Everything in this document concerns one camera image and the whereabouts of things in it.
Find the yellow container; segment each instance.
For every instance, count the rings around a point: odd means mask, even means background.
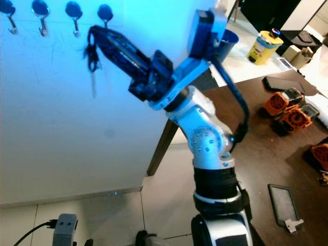
[[[247,58],[255,65],[264,64],[278,47],[283,44],[282,39],[275,36],[279,34],[278,30],[273,30],[272,32],[261,31]]]

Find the white floor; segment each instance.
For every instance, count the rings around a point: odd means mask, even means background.
[[[228,24],[228,29],[240,38],[223,63],[235,82],[282,71],[275,63],[276,54],[262,66],[247,60],[246,55],[256,39],[257,31],[241,13],[236,23]],[[328,94],[327,55],[328,48],[322,46],[314,60],[301,71],[309,82]],[[223,86],[224,82],[214,69],[212,73],[218,85]],[[84,245],[90,237],[94,238],[95,246],[132,245],[136,233],[143,229],[157,233],[171,246],[192,245],[190,221],[197,211],[192,199],[195,188],[192,154],[186,142],[183,134],[177,132],[174,144],[169,147],[156,174],[144,179],[141,192],[109,193],[107,196],[81,200],[1,209],[0,245],[13,245],[32,227],[56,219],[61,213],[77,214],[79,222],[74,238],[78,246]],[[52,234],[52,229],[39,229],[21,245],[51,245]]]

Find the dark wooden tabletop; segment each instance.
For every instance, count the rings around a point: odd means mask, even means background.
[[[270,76],[300,82],[306,95],[318,91],[295,71]],[[273,94],[266,91],[264,77],[237,83],[250,108],[250,128],[233,156],[237,178],[246,187],[251,200],[253,226],[265,245],[328,245],[328,187],[319,185],[319,177],[302,154],[328,136],[328,130],[317,120],[301,131],[281,137],[272,128],[272,119],[261,113],[263,104]],[[217,117],[233,131],[242,120],[242,111],[227,87],[204,94],[216,108]],[[292,190],[299,217],[304,224],[297,235],[291,235],[276,224],[268,184],[287,186]]]

